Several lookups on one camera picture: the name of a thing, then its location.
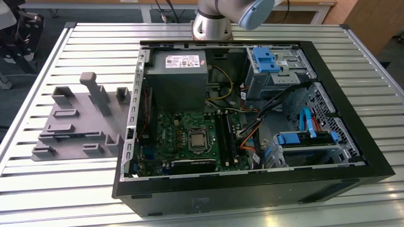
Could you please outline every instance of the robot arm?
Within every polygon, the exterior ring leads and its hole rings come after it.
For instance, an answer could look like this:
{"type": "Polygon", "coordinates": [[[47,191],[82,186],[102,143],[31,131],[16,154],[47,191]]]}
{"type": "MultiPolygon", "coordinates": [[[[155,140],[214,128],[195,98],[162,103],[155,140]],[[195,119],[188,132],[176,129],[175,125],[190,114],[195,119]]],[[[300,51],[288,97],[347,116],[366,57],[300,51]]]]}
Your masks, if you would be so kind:
{"type": "Polygon", "coordinates": [[[256,29],[283,0],[200,0],[192,34],[199,40],[231,38],[231,21],[256,29]]]}
{"type": "Polygon", "coordinates": [[[0,0],[0,58],[16,63],[26,73],[36,72],[34,59],[46,18],[19,8],[26,0],[0,0]]]}

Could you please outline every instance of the sticker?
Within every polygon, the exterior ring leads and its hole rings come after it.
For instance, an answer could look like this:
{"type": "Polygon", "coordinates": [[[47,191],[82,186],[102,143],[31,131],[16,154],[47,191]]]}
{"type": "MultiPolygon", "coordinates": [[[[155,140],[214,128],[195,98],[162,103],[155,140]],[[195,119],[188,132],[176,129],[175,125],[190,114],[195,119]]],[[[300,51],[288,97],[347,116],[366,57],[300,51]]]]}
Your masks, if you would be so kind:
{"type": "Polygon", "coordinates": [[[208,197],[192,199],[192,201],[191,201],[192,208],[200,209],[200,208],[206,207],[206,205],[210,203],[210,200],[211,199],[208,197]]]}
{"type": "Polygon", "coordinates": [[[199,55],[170,55],[166,57],[166,68],[199,68],[199,55]]]}
{"type": "Polygon", "coordinates": [[[246,93],[246,92],[242,92],[242,93],[240,93],[240,96],[242,96],[242,99],[243,99],[243,100],[247,99],[247,93],[246,93]]]}
{"type": "Polygon", "coordinates": [[[260,157],[258,156],[256,153],[254,153],[252,159],[255,160],[256,163],[260,163],[260,157]]]}
{"type": "Polygon", "coordinates": [[[278,61],[278,65],[288,65],[287,61],[278,61]]]}

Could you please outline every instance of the aluminum table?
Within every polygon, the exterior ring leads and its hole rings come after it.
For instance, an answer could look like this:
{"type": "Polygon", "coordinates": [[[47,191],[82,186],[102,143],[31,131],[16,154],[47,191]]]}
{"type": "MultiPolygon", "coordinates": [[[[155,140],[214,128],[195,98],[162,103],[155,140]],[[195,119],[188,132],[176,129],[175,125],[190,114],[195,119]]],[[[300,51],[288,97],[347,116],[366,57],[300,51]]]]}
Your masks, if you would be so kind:
{"type": "Polygon", "coordinates": [[[327,62],[396,175],[323,203],[140,218],[111,198],[116,158],[34,162],[56,86],[86,91],[94,71],[107,91],[131,89],[140,40],[188,40],[190,24],[78,24],[66,28],[0,146],[0,224],[128,226],[403,226],[404,92],[351,30],[339,26],[234,26],[235,39],[310,40],[327,62]]]}

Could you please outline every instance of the red wire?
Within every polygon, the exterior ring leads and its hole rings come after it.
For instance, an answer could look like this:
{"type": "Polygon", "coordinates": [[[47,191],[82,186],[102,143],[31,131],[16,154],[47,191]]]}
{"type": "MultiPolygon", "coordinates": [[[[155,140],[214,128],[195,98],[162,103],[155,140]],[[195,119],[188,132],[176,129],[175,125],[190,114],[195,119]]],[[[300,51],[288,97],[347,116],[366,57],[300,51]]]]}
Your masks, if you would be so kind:
{"type": "Polygon", "coordinates": [[[148,116],[150,116],[150,114],[148,114],[148,111],[147,111],[147,93],[146,93],[146,90],[143,91],[143,93],[144,93],[144,109],[146,109],[146,122],[144,122],[144,126],[143,126],[143,129],[142,129],[142,133],[140,133],[140,135],[139,135],[139,138],[140,138],[140,136],[143,135],[143,132],[144,132],[144,129],[146,129],[146,126],[147,126],[147,119],[150,118],[148,116]]]}
{"type": "Polygon", "coordinates": [[[315,117],[311,117],[312,121],[315,122],[315,125],[316,125],[316,130],[320,131],[322,130],[322,127],[320,127],[320,124],[318,122],[318,119],[315,117]]]}

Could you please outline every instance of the yellow cable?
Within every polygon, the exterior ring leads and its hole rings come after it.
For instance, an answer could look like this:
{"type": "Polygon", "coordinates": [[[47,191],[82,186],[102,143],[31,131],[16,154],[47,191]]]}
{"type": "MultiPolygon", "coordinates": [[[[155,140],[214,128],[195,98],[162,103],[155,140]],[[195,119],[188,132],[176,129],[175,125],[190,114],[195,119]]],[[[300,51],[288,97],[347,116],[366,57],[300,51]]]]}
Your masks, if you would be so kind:
{"type": "Polygon", "coordinates": [[[230,91],[228,93],[222,96],[222,97],[218,97],[218,98],[207,98],[207,100],[220,100],[220,99],[224,99],[226,97],[228,97],[231,94],[232,94],[232,91],[234,91],[234,82],[232,82],[232,79],[231,77],[228,76],[228,74],[222,70],[222,68],[219,68],[218,66],[212,65],[212,68],[216,68],[219,69],[219,71],[226,75],[228,81],[230,81],[230,91]]]}

